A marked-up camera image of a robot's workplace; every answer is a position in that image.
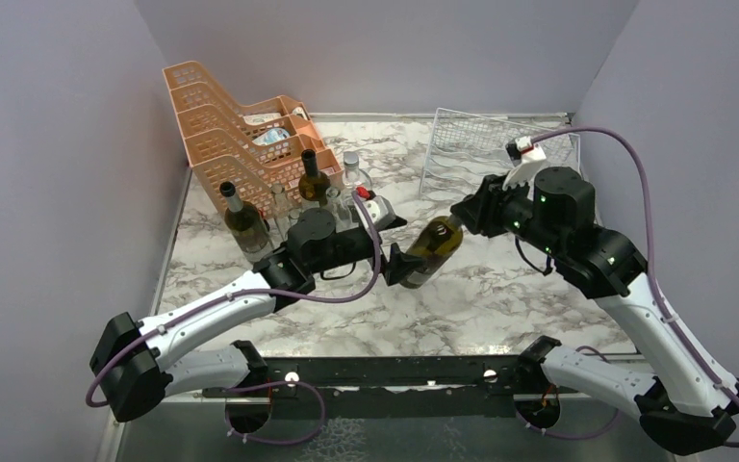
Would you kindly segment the dark labelled wine bottle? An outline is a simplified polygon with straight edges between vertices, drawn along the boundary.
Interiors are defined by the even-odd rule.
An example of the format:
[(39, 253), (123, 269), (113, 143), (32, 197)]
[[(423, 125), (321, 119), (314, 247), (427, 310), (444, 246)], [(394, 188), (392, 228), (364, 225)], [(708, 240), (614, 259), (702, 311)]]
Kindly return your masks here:
[(463, 237), (463, 223), (455, 215), (430, 220), (407, 250), (408, 254), (423, 258), (424, 264), (400, 285), (407, 289), (421, 287), (460, 247)]

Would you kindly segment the clear square glass bottle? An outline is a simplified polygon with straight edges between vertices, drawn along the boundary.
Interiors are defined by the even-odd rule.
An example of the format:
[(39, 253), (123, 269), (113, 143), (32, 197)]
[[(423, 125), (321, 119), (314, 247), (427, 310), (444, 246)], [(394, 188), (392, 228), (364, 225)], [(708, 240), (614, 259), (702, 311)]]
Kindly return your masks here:
[(333, 215), (336, 223), (336, 231), (343, 232), (353, 228), (352, 212), (344, 202), (342, 191), (337, 187), (329, 187), (326, 190), (326, 200), (326, 207)]

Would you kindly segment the clear tall glass bottle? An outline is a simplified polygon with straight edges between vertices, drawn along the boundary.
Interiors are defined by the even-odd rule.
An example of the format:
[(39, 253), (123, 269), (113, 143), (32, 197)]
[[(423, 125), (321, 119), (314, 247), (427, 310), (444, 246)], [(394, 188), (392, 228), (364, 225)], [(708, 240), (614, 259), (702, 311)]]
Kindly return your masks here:
[(298, 210), (291, 201), (286, 188), (281, 183), (273, 183), (270, 187), (273, 199), (273, 219), (279, 237), (284, 242), (288, 238), (291, 227), (295, 224)]

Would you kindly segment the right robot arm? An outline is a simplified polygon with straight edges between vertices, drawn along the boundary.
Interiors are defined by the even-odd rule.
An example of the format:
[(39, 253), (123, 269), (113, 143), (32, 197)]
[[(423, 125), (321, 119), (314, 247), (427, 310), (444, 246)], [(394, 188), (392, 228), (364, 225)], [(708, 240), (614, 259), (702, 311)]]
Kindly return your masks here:
[(520, 355), (519, 383), (531, 392), (553, 384), (596, 398), (674, 454), (729, 446), (739, 378), (708, 354), (667, 302), (654, 298), (647, 260), (625, 235), (597, 224), (595, 199), (594, 186), (575, 170), (548, 167), (529, 185), (488, 175), (450, 209), (475, 235), (510, 233), (543, 251), (650, 364), (648, 373), (625, 370), (543, 336)]

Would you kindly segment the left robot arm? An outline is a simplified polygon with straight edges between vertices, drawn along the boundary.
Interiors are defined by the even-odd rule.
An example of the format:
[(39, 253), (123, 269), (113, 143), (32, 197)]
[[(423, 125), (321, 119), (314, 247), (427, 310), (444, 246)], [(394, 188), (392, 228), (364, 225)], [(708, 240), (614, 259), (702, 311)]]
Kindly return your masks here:
[(188, 391), (233, 387), (252, 395), (266, 367), (248, 343), (219, 350), (200, 346), (245, 322), (276, 313), (298, 300), (316, 297), (316, 275), (364, 260), (372, 263), (369, 284), (344, 302), (367, 294), (379, 278), (393, 286), (424, 265), (397, 244), (384, 253), (375, 221), (364, 204), (361, 224), (337, 231), (326, 209), (303, 212), (287, 240), (223, 288), (164, 315), (138, 321), (121, 313), (107, 323), (89, 361), (94, 379), (86, 404), (108, 406), (121, 423), (137, 419), (164, 398)]

